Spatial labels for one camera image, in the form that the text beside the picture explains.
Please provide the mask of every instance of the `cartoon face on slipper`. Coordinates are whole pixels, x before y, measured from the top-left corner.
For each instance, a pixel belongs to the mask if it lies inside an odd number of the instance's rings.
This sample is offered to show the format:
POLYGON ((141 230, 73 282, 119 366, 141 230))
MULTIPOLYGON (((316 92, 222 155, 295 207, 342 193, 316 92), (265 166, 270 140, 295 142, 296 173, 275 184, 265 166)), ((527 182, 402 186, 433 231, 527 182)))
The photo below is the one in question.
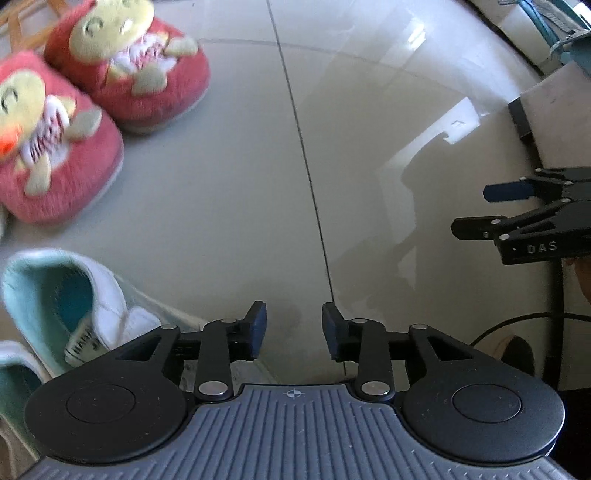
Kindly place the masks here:
POLYGON ((32 70, 18 70, 0 83, 0 161, 33 133, 45 98, 45 83, 32 70))
POLYGON ((70 52, 81 63, 100 63, 138 41, 153 19, 149 0, 97 0, 74 26, 70 52))

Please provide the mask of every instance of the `crosshair logo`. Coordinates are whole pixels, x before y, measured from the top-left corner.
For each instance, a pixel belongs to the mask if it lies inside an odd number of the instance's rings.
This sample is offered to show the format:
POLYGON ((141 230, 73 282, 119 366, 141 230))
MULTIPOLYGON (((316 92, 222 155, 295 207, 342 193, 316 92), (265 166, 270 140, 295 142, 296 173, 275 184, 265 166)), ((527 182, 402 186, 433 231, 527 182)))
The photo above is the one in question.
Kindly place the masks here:
POLYGON ((299 390, 296 390, 295 388, 292 388, 291 390, 289 390, 286 395, 290 398, 297 398, 297 397, 301 397, 303 395, 303 393, 299 390))

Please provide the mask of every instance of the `teal shoe lining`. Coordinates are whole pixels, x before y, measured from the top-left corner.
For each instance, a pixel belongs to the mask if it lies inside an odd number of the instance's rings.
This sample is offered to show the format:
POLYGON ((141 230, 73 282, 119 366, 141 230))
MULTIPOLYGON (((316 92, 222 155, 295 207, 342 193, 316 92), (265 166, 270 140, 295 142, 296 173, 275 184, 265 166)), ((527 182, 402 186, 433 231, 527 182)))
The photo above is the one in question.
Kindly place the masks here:
POLYGON ((0 416, 29 445, 31 441, 25 426, 24 409, 28 398, 40 385, 41 381, 35 373, 24 365, 0 368, 0 416))
POLYGON ((12 264, 4 275, 4 303, 33 350, 54 375, 71 367, 64 348, 80 319, 92 309, 87 275, 62 257, 40 264, 12 264))

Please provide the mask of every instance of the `shoe tongue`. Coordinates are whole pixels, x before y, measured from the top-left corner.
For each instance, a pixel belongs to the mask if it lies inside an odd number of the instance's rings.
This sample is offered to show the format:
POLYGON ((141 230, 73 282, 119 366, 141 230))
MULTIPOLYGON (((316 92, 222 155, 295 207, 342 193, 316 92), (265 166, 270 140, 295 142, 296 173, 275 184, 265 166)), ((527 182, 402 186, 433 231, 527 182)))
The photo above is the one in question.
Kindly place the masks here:
MULTIPOLYGON (((160 326, 158 317, 142 307, 133 307, 127 316, 122 319, 121 335, 116 347, 137 338, 150 330, 160 326)), ((94 360, 109 349, 103 345, 93 328, 92 313, 87 314, 78 324, 78 327, 70 335, 70 340, 64 350, 64 360, 73 367, 79 367, 86 362, 94 360)))

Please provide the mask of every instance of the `white sneaker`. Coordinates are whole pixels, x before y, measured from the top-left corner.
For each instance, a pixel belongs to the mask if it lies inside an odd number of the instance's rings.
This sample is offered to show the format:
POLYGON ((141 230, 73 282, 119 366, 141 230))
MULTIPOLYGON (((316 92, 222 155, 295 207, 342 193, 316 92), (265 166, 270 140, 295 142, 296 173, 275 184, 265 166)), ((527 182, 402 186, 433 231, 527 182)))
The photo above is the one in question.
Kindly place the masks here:
POLYGON ((39 455, 24 421, 29 396, 50 379, 48 373, 20 343, 0 342, 0 478, 24 473, 39 455))
POLYGON ((2 278, 6 310, 52 377, 160 326, 142 307, 128 310, 113 273, 59 249, 25 250, 2 278))

